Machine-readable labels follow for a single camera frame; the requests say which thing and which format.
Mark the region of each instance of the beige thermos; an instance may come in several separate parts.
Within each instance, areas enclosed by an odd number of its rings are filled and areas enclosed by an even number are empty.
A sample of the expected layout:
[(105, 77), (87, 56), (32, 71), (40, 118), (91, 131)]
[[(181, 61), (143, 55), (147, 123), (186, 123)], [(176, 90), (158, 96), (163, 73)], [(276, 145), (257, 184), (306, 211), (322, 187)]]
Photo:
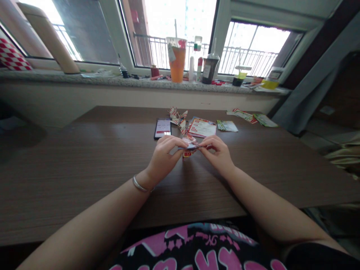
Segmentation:
[(49, 21), (45, 12), (38, 7), (17, 2), (17, 5), (41, 38), (49, 52), (55, 58), (65, 74), (80, 73), (79, 67), (71, 58), (68, 50), (61, 42), (53, 24)]

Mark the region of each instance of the metal railing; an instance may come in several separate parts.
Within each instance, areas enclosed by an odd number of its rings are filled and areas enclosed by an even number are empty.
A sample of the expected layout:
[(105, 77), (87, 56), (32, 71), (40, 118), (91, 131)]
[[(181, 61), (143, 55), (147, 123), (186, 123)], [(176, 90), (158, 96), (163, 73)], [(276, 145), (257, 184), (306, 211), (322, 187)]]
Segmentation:
[(60, 40), (65, 45), (67, 50), (70, 53), (70, 56), (73, 60), (83, 61), (80, 53), (76, 50), (75, 45), (72, 43), (68, 33), (66, 32), (65, 26), (61, 24), (52, 24), (55, 28), (56, 33), (58, 34)]
[[(158, 68), (170, 69), (166, 38), (152, 37), (147, 35), (135, 34), (138, 46), (138, 55), (140, 63), (138, 66), (156, 65)], [(251, 66), (252, 70), (248, 72), (248, 76), (267, 76), (272, 67), (278, 53), (255, 51), (249, 49), (241, 49), (235, 47), (224, 47), (222, 58), (219, 63), (219, 73), (234, 74), (235, 67), (241, 63), (244, 66)], [(197, 57), (207, 57), (209, 53), (209, 44), (203, 43), (201, 51), (196, 53)], [(189, 70), (190, 56), (194, 54), (194, 42), (186, 44), (185, 70)]]

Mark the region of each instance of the drink cup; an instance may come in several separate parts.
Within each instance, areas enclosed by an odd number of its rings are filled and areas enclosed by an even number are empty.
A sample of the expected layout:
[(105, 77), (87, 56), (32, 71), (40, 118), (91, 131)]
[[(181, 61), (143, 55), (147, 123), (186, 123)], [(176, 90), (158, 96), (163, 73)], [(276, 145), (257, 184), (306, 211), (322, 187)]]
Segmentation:
[(177, 37), (166, 38), (171, 80), (173, 83), (181, 83), (183, 81), (187, 42), (186, 39)]

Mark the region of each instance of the red and white checkered pillow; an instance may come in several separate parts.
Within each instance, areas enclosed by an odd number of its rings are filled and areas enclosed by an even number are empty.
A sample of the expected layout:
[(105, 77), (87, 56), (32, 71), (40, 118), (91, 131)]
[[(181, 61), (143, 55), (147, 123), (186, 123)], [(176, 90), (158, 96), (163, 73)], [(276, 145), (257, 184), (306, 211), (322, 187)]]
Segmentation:
[(0, 61), (10, 70), (25, 71), (33, 69), (16, 47), (5, 38), (0, 38)]

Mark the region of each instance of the white wall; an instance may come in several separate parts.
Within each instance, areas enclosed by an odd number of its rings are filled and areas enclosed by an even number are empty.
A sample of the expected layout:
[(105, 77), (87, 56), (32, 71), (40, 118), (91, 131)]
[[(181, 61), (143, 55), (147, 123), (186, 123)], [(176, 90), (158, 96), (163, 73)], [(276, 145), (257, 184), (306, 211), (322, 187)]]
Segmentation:
[(63, 127), (96, 105), (229, 110), (268, 113), (276, 96), (157, 90), (97, 85), (8, 82), (0, 85), (0, 99), (35, 124)]

